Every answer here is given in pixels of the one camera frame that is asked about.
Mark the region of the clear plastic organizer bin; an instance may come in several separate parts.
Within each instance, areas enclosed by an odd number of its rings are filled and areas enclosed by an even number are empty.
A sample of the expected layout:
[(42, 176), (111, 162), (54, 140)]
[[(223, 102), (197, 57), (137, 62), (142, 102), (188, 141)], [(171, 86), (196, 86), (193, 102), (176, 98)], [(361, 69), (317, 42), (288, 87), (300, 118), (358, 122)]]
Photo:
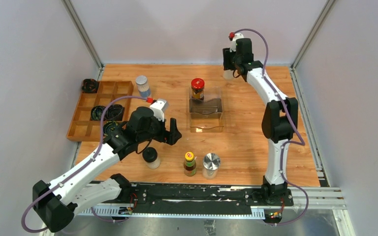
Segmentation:
[(203, 99), (189, 89), (189, 128), (191, 133), (221, 133), (224, 130), (223, 101), (220, 87), (206, 88)]

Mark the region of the red lid sauce jar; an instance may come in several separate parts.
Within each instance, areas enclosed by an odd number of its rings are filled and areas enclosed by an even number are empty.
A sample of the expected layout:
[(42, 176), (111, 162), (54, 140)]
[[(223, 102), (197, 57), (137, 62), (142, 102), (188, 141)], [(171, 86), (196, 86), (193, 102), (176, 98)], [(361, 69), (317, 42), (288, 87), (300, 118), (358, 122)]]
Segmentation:
[(205, 81), (201, 78), (194, 78), (191, 81), (191, 97), (198, 100), (204, 100)]

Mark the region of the silver lid blue bottle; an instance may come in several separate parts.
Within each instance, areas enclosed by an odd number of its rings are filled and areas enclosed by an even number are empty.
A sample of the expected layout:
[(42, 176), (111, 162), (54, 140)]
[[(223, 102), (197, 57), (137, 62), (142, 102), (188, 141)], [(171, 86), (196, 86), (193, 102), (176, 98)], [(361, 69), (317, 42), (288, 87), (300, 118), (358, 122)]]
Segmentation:
[(137, 76), (135, 79), (138, 92), (141, 97), (150, 97), (151, 89), (149, 86), (148, 78), (144, 75)]

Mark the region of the yellow lid spice bottle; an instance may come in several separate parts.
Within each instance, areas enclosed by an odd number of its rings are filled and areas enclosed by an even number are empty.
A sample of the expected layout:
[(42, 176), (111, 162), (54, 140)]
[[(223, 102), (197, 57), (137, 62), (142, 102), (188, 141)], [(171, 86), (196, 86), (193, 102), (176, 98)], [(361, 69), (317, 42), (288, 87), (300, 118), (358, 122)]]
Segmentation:
[(227, 81), (233, 80), (234, 79), (233, 73), (234, 73), (234, 71), (232, 71), (232, 70), (225, 70), (223, 72), (223, 78)]

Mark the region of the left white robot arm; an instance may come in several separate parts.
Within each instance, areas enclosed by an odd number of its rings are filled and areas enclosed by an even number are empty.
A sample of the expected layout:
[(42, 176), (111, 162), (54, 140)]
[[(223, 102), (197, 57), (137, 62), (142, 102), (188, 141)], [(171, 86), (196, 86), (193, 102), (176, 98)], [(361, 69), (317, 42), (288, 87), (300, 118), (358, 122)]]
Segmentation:
[(174, 145), (182, 137), (177, 120), (170, 119), (169, 130), (165, 127), (162, 108), (138, 107), (128, 121), (103, 137), (98, 147), (82, 162), (58, 178), (46, 183), (38, 181), (32, 188), (32, 208), (55, 233), (64, 229), (82, 211), (99, 203), (115, 199), (126, 203), (131, 190), (122, 180), (114, 177), (86, 188), (86, 185), (109, 167), (137, 152), (140, 143), (155, 140)]

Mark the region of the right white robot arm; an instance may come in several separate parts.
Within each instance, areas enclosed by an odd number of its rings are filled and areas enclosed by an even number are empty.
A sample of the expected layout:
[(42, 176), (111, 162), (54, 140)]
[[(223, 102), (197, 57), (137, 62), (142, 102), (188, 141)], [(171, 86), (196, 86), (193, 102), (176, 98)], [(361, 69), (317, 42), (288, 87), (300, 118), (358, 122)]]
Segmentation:
[(268, 77), (264, 64), (254, 59), (252, 41), (241, 33), (231, 33), (230, 47), (223, 49), (223, 66), (227, 76), (238, 73), (258, 93), (265, 111), (261, 123), (268, 140), (268, 164), (259, 190), (248, 194), (248, 202), (263, 205), (292, 206), (293, 198), (285, 181), (288, 141), (298, 123), (298, 101), (281, 92)]

